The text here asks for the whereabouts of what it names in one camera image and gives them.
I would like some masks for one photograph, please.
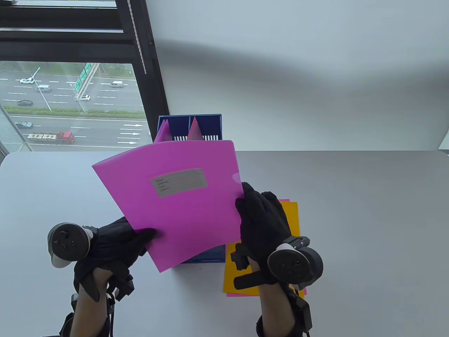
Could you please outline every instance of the white table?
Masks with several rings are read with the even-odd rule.
[[[91,165],[112,152],[12,153],[0,166],[0,336],[57,333],[73,270],[51,267],[48,230],[122,216]],[[242,178],[299,202],[302,234],[324,260],[308,289],[312,337],[445,336],[446,178],[440,152],[242,152]],[[257,298],[222,294],[224,265],[159,274],[145,256],[116,306],[116,337],[255,336]]]

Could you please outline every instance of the truck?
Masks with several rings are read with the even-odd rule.
[[[42,143],[73,144],[75,141],[75,136],[71,131],[61,131],[58,133],[33,132],[30,133],[27,138],[31,141]]]

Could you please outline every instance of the highway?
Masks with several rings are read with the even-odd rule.
[[[120,120],[76,117],[11,115],[16,121],[33,123],[31,129],[19,129],[25,138],[32,132],[58,133],[71,131],[73,144],[38,144],[29,142],[35,151],[126,151],[150,144],[146,120]]]
[[[35,75],[36,83],[21,84],[20,79],[32,74],[23,72],[0,71],[0,99],[3,106],[15,106],[18,101],[28,99],[33,101],[33,106],[47,108],[43,96],[50,108],[75,108],[85,111],[143,111],[139,89],[134,79],[112,79],[94,77],[84,94],[91,97],[90,101],[76,102],[73,99],[75,91],[71,88],[78,79],[77,76],[67,75]],[[114,80],[123,81],[123,88],[111,88]],[[52,91],[40,93],[36,91],[36,84],[47,84]]]

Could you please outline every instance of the yellow folder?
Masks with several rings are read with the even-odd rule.
[[[285,214],[287,215],[291,234],[293,236],[301,236],[301,231],[299,228],[298,203],[281,201],[281,204],[284,208]],[[235,244],[226,245],[223,292],[247,296],[259,296],[259,289],[257,287],[243,290],[237,290],[236,288],[234,288],[234,278],[236,278],[237,276],[249,274],[252,271],[251,267],[248,267],[247,269],[242,271],[237,270],[235,263],[231,261],[232,252],[235,252]],[[304,298],[304,291],[300,291],[299,295],[301,296],[301,298]]]

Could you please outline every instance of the black glove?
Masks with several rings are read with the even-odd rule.
[[[268,256],[291,236],[287,216],[272,192],[260,194],[250,184],[242,183],[245,199],[237,199],[235,206],[242,218],[240,235],[248,257],[256,261],[260,270],[273,279],[268,270]]]
[[[100,294],[92,272],[102,268],[113,272],[119,281],[129,276],[129,267],[146,252],[145,246],[156,236],[155,229],[135,232],[125,217],[99,229],[86,227],[94,233],[89,253],[75,264],[74,287],[81,284],[87,294],[98,302]]]

